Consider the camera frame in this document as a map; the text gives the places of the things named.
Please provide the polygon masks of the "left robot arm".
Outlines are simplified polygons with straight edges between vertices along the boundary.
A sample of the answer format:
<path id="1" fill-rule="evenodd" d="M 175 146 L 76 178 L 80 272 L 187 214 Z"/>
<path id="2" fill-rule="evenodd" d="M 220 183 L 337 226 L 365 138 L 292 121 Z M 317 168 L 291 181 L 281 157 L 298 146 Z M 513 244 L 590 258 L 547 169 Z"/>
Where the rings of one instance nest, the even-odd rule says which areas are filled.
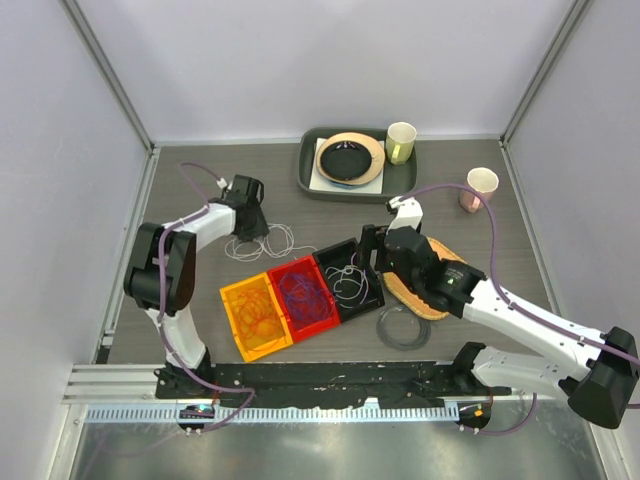
<path id="1" fill-rule="evenodd" d="M 220 179 L 221 196 L 197 211 L 164 224 L 142 224 L 134 240 L 124 293 L 153 321 L 166 355 L 165 370 L 178 376 L 190 398 L 205 397 L 213 385 L 212 364 L 190 303 L 195 291 L 197 254 L 222 237 L 250 242 L 269 233 L 262 202 L 264 184 L 236 175 Z"/>

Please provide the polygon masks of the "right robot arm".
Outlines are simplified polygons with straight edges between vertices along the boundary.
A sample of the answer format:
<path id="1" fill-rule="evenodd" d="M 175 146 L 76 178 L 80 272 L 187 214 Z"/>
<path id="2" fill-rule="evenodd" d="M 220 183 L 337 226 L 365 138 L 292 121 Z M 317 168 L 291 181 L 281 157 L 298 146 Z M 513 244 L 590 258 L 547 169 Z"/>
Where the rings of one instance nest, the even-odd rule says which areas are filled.
<path id="1" fill-rule="evenodd" d="M 439 255 L 410 226 L 364 226 L 356 258 L 394 278 L 404 304 L 415 301 L 487 326 L 533 350 L 528 356 L 465 344 L 451 371 L 460 393 L 472 395 L 484 386 L 530 389 L 566 401 L 581 418 L 607 429 L 618 428 L 631 410 L 639 358 L 628 331 L 581 326 L 507 293 L 481 270 Z"/>

